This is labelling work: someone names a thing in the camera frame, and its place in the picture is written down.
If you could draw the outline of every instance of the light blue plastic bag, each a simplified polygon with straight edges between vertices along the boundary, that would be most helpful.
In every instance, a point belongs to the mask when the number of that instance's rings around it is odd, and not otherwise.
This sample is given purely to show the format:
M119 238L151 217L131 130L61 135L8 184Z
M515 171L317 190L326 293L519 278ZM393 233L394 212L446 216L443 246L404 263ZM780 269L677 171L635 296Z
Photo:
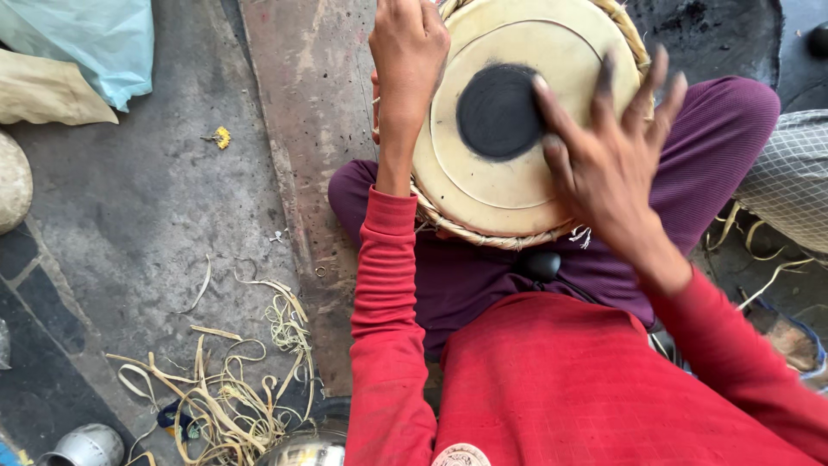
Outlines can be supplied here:
M107 104L152 92L151 0L0 0L0 41L18 53L73 61Z

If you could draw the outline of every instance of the wooden plank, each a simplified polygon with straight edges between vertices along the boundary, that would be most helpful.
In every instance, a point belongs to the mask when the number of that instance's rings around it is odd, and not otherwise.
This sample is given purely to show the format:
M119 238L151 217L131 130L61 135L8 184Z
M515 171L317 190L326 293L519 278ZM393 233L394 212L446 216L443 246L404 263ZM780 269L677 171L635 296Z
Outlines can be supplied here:
M350 395L356 252L328 181L371 142L368 34L375 0L241 0L253 69L327 396ZM325 267L325 276L317 276Z

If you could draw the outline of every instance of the checkered cloth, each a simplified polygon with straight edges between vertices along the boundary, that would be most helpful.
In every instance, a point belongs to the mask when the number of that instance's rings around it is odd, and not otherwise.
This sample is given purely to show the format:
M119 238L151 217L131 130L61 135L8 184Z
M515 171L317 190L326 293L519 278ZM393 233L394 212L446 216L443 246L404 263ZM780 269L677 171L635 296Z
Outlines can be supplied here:
M779 117L734 197L828 268L828 109Z

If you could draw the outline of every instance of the red sleeve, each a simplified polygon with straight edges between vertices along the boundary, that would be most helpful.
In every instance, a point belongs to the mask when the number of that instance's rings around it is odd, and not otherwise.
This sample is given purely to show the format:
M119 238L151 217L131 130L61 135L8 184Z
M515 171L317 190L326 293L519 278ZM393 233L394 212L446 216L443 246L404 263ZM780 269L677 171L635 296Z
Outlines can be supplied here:
M649 298L701 381L828 464L828 400L799 382L724 293L694 269L693 279L677 296Z
M414 322L416 197L368 194L351 316L354 395L345 464L428 465L437 422L422 391L425 331Z

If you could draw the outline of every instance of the drum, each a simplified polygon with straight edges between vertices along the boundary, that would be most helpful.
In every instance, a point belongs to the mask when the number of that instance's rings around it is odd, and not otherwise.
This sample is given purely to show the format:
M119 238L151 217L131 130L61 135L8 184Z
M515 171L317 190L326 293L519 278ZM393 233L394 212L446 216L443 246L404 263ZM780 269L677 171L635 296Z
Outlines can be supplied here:
M620 117L650 64L635 26L614 0L446 0L440 13L451 48L414 151L418 216L508 250L572 231L579 223L556 199L542 154L532 77L587 127L601 60L614 49Z

